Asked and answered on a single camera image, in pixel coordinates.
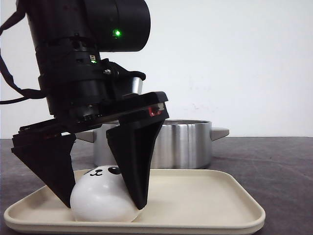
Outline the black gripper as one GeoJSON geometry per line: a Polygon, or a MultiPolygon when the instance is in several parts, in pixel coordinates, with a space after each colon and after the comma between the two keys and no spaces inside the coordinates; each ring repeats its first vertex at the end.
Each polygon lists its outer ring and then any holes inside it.
{"type": "Polygon", "coordinates": [[[13,140],[43,141],[119,119],[106,131],[108,145],[131,199],[143,209],[156,138],[169,116],[166,94],[127,93],[125,85],[145,75],[102,60],[94,37],[33,38],[33,43],[40,70],[35,96],[47,99],[53,119],[21,127],[13,140]]]}

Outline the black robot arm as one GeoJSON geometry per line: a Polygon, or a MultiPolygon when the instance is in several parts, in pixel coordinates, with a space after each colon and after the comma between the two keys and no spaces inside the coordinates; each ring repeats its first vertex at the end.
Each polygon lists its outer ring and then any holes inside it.
{"type": "Polygon", "coordinates": [[[134,94],[138,71],[102,59],[101,52],[139,51],[150,34],[143,0],[19,0],[4,28],[23,17],[40,71],[40,90],[53,119],[21,127],[12,152],[66,205],[75,184],[70,152],[76,134],[117,120],[106,132],[109,147],[138,209],[147,204],[156,138],[168,118],[164,92],[134,94]]]}

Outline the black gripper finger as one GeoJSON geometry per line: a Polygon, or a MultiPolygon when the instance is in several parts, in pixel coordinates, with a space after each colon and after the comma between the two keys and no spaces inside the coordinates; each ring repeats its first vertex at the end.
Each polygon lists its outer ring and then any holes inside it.
{"type": "Polygon", "coordinates": [[[14,153],[70,208],[70,195],[75,185],[70,152],[76,140],[69,135],[19,133],[13,136],[14,153]]]}

